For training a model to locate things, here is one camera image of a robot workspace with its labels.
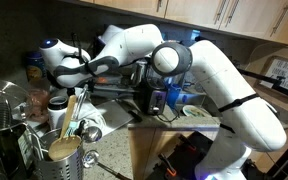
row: cabinet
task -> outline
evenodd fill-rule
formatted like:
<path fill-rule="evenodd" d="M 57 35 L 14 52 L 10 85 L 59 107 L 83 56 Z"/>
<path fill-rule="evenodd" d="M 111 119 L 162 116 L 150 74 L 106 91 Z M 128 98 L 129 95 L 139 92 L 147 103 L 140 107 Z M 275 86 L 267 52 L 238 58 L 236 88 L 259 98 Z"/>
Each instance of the cabinet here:
<path fill-rule="evenodd" d="M 288 0 L 62 0 L 288 44 Z"/>
<path fill-rule="evenodd" d="M 94 0 L 95 4 L 164 18 L 168 0 Z"/>
<path fill-rule="evenodd" d="M 165 19 L 218 29 L 229 0 L 169 0 Z"/>
<path fill-rule="evenodd" d="M 180 140 L 178 139 L 180 134 L 188 137 L 192 133 L 192 131 L 170 131 L 156 129 L 144 172 L 144 179 L 153 173 L 155 164 L 161 162 L 161 160 L 158 158 L 159 154 L 163 153 L 166 157 L 168 157 L 173 153 L 175 146 L 180 143 Z"/>
<path fill-rule="evenodd" d="M 144 177 L 154 133 L 154 128 L 129 129 L 133 177 L 136 180 L 141 180 Z"/>
<path fill-rule="evenodd" d="M 283 1 L 264 39 L 288 44 L 288 0 Z"/>
<path fill-rule="evenodd" d="M 285 0 L 169 0 L 166 19 L 263 38 Z"/>

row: mug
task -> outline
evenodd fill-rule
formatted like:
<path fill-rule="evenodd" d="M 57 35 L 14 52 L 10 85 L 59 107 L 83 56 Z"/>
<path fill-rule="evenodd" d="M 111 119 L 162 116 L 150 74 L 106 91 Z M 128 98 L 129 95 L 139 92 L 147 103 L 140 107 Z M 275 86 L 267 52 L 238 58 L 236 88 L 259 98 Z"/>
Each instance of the mug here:
<path fill-rule="evenodd" d="M 47 111 L 51 130 L 62 128 L 67 103 L 68 100 L 65 96 L 56 96 L 50 99 Z"/>

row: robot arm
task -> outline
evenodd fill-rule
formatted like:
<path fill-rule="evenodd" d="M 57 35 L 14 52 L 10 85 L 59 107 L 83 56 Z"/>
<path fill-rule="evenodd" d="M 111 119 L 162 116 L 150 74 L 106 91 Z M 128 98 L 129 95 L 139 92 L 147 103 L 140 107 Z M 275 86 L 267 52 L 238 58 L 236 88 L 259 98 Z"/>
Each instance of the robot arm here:
<path fill-rule="evenodd" d="M 166 49 L 158 51 L 180 54 L 175 48 Z M 209 41 L 199 41 L 189 50 L 190 71 L 222 111 L 221 123 L 232 128 L 251 149 L 263 152 L 280 149 L 286 142 L 281 123 L 222 51 Z M 152 57 L 153 67 L 159 74 L 173 72 L 175 66 L 181 65 L 177 58 L 163 58 L 165 56 Z"/>
<path fill-rule="evenodd" d="M 77 58 L 67 55 L 78 53 L 78 49 L 68 46 L 59 40 L 46 40 L 40 51 L 47 70 L 63 87 L 78 86 L 100 73 L 129 64 L 133 60 L 143 58 L 156 46 L 163 43 L 160 31 L 154 25 L 141 25 L 126 29 L 114 35 L 93 60 L 87 52 L 82 56 L 87 60 L 80 64 Z"/>
<path fill-rule="evenodd" d="M 236 177 L 241 177 L 239 167 L 250 149 L 275 151 L 286 143 L 284 129 L 267 103 L 209 41 L 199 41 L 189 48 L 177 43 L 164 43 L 156 26 L 142 25 L 114 35 L 93 60 L 83 51 L 82 56 L 87 60 L 84 64 L 66 56 L 76 53 L 77 48 L 58 40 L 48 46 L 42 45 L 40 50 L 47 69 L 60 85 L 68 88 L 151 52 L 152 67 L 162 76 L 174 76 L 190 69 L 223 115 L 218 136 L 199 165 L 204 168 L 204 173 L 212 169 L 221 173 L 224 179 L 232 177 L 234 172 L 237 172 Z"/>

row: jar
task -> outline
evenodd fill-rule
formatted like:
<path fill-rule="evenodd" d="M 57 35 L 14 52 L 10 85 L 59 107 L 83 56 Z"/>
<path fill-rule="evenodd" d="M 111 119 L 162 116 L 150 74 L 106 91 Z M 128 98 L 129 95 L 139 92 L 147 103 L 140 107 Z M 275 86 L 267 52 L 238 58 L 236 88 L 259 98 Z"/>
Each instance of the jar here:
<path fill-rule="evenodd" d="M 46 77 L 45 63 L 42 54 L 38 51 L 27 52 L 25 56 L 27 80 Z"/>

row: black band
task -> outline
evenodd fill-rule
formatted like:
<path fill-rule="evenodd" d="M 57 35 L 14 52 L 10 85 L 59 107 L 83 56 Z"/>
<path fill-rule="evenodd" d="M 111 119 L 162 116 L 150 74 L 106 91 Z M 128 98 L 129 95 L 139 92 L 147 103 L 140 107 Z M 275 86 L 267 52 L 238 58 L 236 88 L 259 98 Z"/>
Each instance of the black band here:
<path fill-rule="evenodd" d="M 231 128 L 231 127 L 229 127 L 229 126 L 226 126 L 226 125 L 224 125 L 224 124 L 221 123 L 221 124 L 220 124 L 220 127 L 223 128 L 223 129 L 226 129 L 226 130 L 230 131 L 230 132 L 233 133 L 233 134 L 235 134 L 233 128 Z"/>
<path fill-rule="evenodd" d="M 85 67 L 85 70 L 86 70 L 87 72 L 89 72 L 93 77 L 97 77 L 97 75 L 94 74 L 94 72 L 91 70 L 91 68 L 88 67 L 88 63 L 85 63 L 85 64 L 84 64 L 84 67 Z"/>
<path fill-rule="evenodd" d="M 234 108 L 234 107 L 238 107 L 238 106 L 242 105 L 244 102 L 246 102 L 248 100 L 251 100 L 251 99 L 254 99 L 256 97 L 259 97 L 258 94 L 252 94 L 252 95 L 246 96 L 245 98 L 242 98 L 242 99 L 235 99 L 232 103 L 219 108 L 218 111 L 219 112 L 224 112 L 224 111 L 226 111 L 228 109 L 231 109 L 231 108 Z"/>

